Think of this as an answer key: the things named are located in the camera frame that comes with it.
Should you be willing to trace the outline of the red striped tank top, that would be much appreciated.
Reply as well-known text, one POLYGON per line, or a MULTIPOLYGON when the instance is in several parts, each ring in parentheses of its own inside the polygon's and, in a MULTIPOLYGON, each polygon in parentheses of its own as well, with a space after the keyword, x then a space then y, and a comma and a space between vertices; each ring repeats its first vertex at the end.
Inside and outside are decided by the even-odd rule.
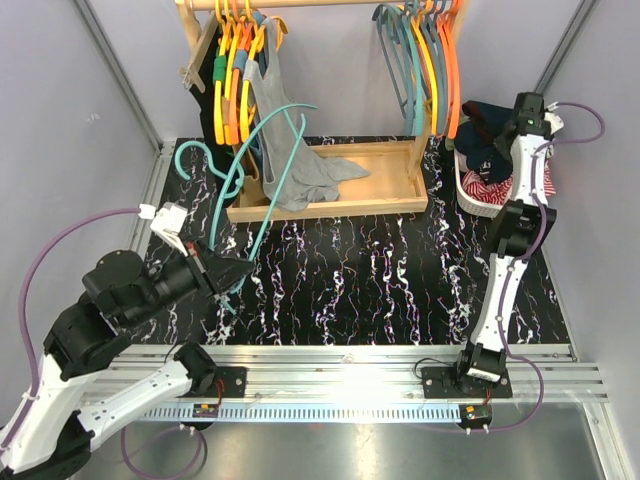
POLYGON ((481 176, 474 171, 463 174, 461 185, 463 191, 472 199, 491 205, 503 205, 511 196, 513 177, 498 183, 487 184, 481 176))

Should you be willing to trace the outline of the blue grey hanger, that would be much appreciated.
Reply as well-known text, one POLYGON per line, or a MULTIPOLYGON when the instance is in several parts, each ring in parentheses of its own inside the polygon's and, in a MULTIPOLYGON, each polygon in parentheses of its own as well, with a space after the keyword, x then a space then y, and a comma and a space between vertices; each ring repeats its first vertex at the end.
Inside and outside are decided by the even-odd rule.
POLYGON ((404 134, 416 136, 416 87, 412 78, 414 63, 407 18, 399 6, 381 3, 376 6, 371 20, 375 23, 383 58, 404 120, 404 134))

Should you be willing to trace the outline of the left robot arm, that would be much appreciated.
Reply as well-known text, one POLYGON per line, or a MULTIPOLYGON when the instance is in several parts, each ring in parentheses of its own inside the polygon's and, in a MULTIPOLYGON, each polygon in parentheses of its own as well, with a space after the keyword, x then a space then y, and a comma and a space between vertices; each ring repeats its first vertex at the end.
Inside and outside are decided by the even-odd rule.
POLYGON ((105 440, 153 407, 219 389, 214 360, 187 341, 147 377, 93 405, 81 403, 145 322, 194 294, 219 297, 253 268, 248 259, 217 255, 199 242, 188 243, 156 272, 131 250, 102 257, 83 277, 81 297, 51 327, 36 388, 2 431, 2 478, 67 479, 105 440))

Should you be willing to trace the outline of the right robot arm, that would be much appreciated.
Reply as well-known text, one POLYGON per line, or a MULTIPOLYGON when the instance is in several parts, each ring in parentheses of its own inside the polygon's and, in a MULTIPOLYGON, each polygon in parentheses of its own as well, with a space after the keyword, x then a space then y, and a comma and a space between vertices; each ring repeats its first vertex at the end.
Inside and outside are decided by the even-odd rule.
POLYGON ((517 290, 530 257, 556 220, 545 192, 546 156, 553 133, 542 95, 517 95, 503 137, 513 165, 512 189, 490 226, 490 274, 484 302, 452 375, 454 388, 465 397, 483 396, 505 377, 517 290))

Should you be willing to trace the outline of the navy garment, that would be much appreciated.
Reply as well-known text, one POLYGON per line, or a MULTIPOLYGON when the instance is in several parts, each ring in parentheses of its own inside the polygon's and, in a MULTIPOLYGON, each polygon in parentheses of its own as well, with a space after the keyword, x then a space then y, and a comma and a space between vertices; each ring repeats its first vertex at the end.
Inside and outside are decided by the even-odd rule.
POLYGON ((466 157, 466 168, 478 174, 486 185, 501 183, 512 175, 511 161, 495 146, 511 112, 506 107, 475 100, 462 104, 466 122, 458 127, 454 147, 466 157))

